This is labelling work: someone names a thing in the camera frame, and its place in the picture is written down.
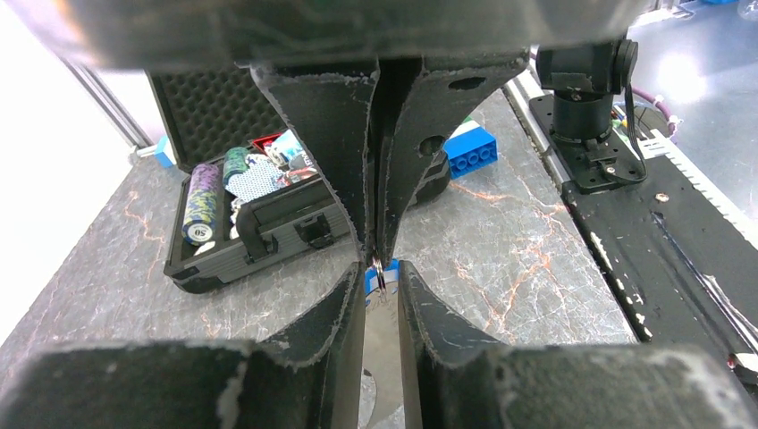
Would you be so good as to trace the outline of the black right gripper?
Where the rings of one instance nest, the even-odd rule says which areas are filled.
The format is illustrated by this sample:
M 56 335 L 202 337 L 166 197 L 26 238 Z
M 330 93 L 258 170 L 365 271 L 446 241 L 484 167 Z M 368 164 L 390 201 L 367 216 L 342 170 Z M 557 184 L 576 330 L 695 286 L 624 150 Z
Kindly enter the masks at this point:
M 615 38 L 646 2 L 11 1 L 8 7 L 52 52 L 97 68 L 306 65 L 258 65 L 250 73 L 340 204 L 359 261 L 371 259 L 373 244 L 375 93 L 375 256 L 386 265 L 402 216 L 443 143 L 526 68 L 529 53 L 519 49 Z M 407 56 L 417 57 L 361 61 Z

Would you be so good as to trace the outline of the blue key tag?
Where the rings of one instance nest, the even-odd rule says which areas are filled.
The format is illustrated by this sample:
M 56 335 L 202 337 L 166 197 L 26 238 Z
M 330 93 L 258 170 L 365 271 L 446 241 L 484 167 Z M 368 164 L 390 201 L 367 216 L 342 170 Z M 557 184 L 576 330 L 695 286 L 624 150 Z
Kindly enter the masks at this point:
M 399 281 L 399 269 L 400 264 L 397 259 L 393 259 L 392 262 L 383 269 L 383 277 L 385 282 L 390 285 Z M 377 272 L 372 267 L 366 271 L 365 275 L 365 291 L 369 296 L 373 292 L 379 289 L 379 282 L 377 280 Z

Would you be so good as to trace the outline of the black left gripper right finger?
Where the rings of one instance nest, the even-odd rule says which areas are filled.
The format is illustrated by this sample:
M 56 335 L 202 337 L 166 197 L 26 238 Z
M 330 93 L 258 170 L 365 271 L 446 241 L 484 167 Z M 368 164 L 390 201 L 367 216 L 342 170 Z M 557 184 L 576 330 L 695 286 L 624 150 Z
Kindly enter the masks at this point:
M 694 346 L 518 348 L 444 303 L 399 264 L 408 428 L 754 428 L 737 380 Z

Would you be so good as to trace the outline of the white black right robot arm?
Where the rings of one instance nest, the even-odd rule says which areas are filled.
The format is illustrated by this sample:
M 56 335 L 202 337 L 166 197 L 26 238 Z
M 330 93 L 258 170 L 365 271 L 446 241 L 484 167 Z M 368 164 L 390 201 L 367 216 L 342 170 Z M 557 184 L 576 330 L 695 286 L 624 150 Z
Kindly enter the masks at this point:
M 11 1 L 53 53 L 96 68 L 237 65 L 303 143 L 350 221 L 358 259 L 393 256 L 443 142 L 537 46 L 571 103 L 618 94 L 641 1 Z

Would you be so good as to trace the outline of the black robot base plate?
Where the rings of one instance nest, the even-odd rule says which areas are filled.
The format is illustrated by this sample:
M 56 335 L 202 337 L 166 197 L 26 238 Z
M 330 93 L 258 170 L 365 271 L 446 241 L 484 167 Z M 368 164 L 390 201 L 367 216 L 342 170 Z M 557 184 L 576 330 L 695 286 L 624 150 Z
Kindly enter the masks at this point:
M 757 392 L 757 248 L 666 156 L 646 160 L 645 181 L 621 185 L 606 171 L 635 172 L 635 156 L 611 112 L 611 137 L 594 152 L 553 143 L 553 98 L 528 103 L 533 133 L 549 148 L 560 194 L 636 337 L 697 345 Z M 636 109 L 641 140 L 662 133 Z

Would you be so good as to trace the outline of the blue green toy bricks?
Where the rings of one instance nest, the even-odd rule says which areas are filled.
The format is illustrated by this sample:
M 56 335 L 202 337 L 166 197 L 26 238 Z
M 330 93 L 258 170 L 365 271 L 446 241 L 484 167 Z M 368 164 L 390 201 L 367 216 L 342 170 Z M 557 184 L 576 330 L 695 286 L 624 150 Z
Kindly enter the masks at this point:
M 453 180 L 498 160 L 497 140 L 470 116 L 443 144 Z

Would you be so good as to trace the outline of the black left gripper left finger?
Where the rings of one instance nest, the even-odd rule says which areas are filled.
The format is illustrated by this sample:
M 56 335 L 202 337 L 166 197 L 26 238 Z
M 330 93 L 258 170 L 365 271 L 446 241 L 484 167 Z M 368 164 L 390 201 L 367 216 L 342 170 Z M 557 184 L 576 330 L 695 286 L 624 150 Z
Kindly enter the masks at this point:
M 70 342 L 34 356 L 4 428 L 354 428 L 366 268 L 263 341 Z

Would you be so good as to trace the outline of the black poker chip case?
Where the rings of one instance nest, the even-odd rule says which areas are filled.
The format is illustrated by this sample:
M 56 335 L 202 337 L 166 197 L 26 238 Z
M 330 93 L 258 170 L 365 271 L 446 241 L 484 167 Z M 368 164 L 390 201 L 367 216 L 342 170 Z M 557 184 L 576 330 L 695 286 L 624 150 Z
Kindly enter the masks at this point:
M 330 247 L 348 222 L 300 143 L 240 68 L 152 73 L 186 173 L 164 274 L 200 294 Z

